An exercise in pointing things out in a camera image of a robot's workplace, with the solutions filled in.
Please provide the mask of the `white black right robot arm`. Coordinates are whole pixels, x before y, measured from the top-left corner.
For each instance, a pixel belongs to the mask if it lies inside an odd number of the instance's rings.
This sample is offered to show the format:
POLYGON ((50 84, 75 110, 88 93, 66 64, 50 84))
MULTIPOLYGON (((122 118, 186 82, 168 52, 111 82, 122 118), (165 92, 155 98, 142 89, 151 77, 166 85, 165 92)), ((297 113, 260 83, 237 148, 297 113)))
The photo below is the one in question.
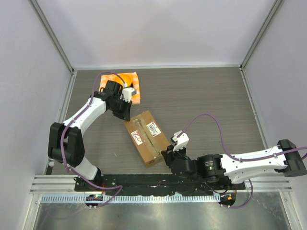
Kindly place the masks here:
POLYGON ((161 154, 175 176, 214 184, 224 190, 268 174, 297 177, 307 173, 299 148, 288 139, 262 151, 231 156, 209 154, 192 160, 186 155, 186 147, 178 149, 175 145, 169 145, 161 154))

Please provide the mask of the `brown cardboard express box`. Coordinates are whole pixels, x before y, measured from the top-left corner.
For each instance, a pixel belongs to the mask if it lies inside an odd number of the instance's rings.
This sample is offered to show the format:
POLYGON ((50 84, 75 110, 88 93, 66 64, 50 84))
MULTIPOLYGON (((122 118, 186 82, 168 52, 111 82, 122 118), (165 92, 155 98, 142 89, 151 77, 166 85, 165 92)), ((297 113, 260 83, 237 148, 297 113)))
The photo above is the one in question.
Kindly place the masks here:
POLYGON ((145 167, 149 168, 164 161, 161 152, 167 149, 170 142, 150 111, 132 117, 130 121, 125 121, 124 125, 145 167))

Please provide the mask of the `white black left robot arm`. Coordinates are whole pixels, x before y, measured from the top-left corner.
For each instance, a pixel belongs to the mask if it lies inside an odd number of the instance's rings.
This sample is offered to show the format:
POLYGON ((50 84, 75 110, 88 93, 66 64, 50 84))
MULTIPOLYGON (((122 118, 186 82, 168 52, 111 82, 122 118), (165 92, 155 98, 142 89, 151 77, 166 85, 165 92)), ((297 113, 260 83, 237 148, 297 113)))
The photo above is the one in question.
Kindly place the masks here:
POLYGON ((135 94, 136 89, 132 87, 124 88, 115 81, 107 81, 106 86, 94 91, 85 105, 71 118, 51 125, 48 157, 76 172, 91 191, 99 190, 102 185, 101 171, 85 157, 83 135, 108 110, 115 117, 130 121, 132 97, 135 94))

